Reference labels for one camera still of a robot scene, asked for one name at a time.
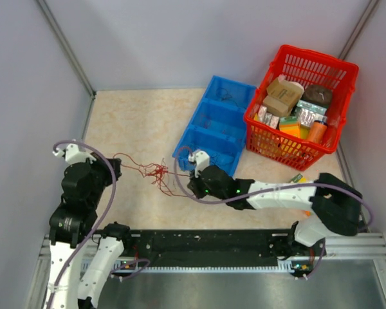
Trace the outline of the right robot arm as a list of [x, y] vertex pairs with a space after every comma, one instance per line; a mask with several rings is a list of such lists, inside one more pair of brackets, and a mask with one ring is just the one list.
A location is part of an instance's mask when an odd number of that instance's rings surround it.
[[232, 178], [210, 165], [192, 171], [187, 185], [195, 198], [211, 196], [235, 210], [298, 209], [310, 216], [292, 226], [289, 250], [301, 255], [328, 236], [355, 236], [359, 230], [362, 194], [330, 173], [304, 183], [263, 183]]

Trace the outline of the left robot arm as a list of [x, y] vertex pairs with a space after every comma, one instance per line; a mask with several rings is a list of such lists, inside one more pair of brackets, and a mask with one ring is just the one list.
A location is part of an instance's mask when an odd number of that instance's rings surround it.
[[130, 253], [129, 227], [117, 222], [101, 230], [97, 252], [82, 273], [82, 259], [104, 189], [121, 175], [120, 159], [96, 156], [69, 165], [61, 181], [61, 203], [50, 218], [51, 267], [45, 308], [96, 308], [120, 255]]

